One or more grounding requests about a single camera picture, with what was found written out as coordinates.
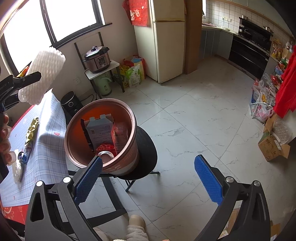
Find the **person's left hand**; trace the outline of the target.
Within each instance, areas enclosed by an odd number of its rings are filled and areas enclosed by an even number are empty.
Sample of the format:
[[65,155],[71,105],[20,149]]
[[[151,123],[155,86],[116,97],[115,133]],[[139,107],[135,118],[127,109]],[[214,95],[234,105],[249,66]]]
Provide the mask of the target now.
[[11,151],[11,143],[9,140],[11,127],[8,125],[9,117],[6,113],[3,115],[3,127],[1,128],[1,155],[5,165],[12,165],[16,161],[15,152]]

